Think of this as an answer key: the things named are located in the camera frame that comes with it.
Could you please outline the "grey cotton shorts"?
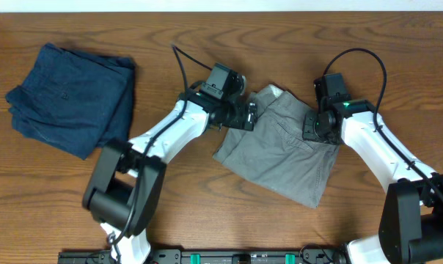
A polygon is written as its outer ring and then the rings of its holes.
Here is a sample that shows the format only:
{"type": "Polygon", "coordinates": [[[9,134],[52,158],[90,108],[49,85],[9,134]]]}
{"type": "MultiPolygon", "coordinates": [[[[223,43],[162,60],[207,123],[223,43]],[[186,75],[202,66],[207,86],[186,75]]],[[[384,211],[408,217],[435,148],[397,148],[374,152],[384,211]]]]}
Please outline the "grey cotton shorts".
{"type": "Polygon", "coordinates": [[[288,91],[269,84],[249,100],[257,105],[254,130],[229,129],[213,158],[245,180],[316,208],[339,147],[303,140],[311,108],[288,91]]]}

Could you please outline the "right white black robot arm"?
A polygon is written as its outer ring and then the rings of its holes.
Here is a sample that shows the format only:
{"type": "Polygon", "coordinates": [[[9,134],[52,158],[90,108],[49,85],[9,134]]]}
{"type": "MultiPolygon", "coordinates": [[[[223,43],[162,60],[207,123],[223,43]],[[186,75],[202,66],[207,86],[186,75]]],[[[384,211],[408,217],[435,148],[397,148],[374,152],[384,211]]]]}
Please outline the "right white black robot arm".
{"type": "Polygon", "coordinates": [[[426,263],[443,259],[443,174],[392,134],[367,100],[308,111],[303,138],[353,149],[386,193],[378,233],[348,242],[336,263],[426,263]]]}

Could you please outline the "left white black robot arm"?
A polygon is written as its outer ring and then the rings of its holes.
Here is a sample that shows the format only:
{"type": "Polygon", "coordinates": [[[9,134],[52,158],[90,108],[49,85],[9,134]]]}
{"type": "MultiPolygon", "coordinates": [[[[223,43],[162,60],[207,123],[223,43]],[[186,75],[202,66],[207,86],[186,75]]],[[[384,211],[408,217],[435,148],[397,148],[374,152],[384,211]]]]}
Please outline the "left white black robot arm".
{"type": "Polygon", "coordinates": [[[102,148],[82,205],[106,232],[111,263],[144,263],[146,228],[161,194],[166,167],[208,127],[252,131],[257,105],[233,95],[219,100],[201,92],[180,94],[173,110],[146,133],[112,139],[102,148]]]}

